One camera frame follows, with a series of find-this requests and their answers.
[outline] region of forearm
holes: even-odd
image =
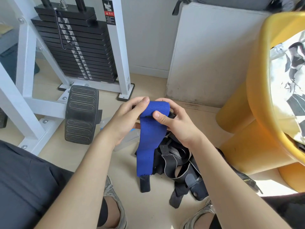
[[[235,174],[203,134],[190,150],[224,229],[290,228]]]
[[[35,229],[94,229],[114,144],[99,133],[76,172]]]

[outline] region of weight stack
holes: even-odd
[[[43,3],[32,19],[66,76],[113,83],[117,78],[107,23],[97,21],[93,7]],[[56,18],[60,27],[62,49]]]

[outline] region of rolled blue strap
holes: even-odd
[[[153,173],[154,151],[166,135],[166,126],[153,118],[154,111],[168,116],[170,105],[163,101],[150,101],[148,107],[140,115],[141,133],[137,150],[138,177]]]

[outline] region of shoe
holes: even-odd
[[[108,177],[108,175],[107,175],[107,178],[106,178],[104,196],[111,196],[116,201],[116,204],[119,207],[119,210],[120,210],[120,213],[121,213],[119,225],[114,229],[127,229],[128,228],[127,218],[126,218],[126,215],[125,215],[125,211],[124,211],[122,202],[119,199],[119,197],[116,195],[116,193],[114,192],[112,181]]]
[[[204,202],[204,207],[201,210],[199,210],[193,217],[185,220],[181,224],[180,229],[193,229],[194,224],[200,218],[200,216],[202,216],[208,212],[215,214],[215,209],[212,205],[210,197],[209,196],[205,197],[203,202]]]

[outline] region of white metal frame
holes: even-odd
[[[129,99],[133,84],[130,84],[121,1],[112,0],[116,14],[116,26],[108,26],[120,80],[112,84],[66,77],[31,22],[31,19],[37,16],[33,0],[7,1],[15,11],[20,22],[20,29],[16,85],[0,63],[0,108],[24,135],[24,140],[19,147],[38,155],[65,118],[71,85],[85,85],[118,92],[120,98]],[[62,81],[60,87],[66,89],[57,101],[32,98],[36,46]],[[45,117],[38,120],[35,114]]]

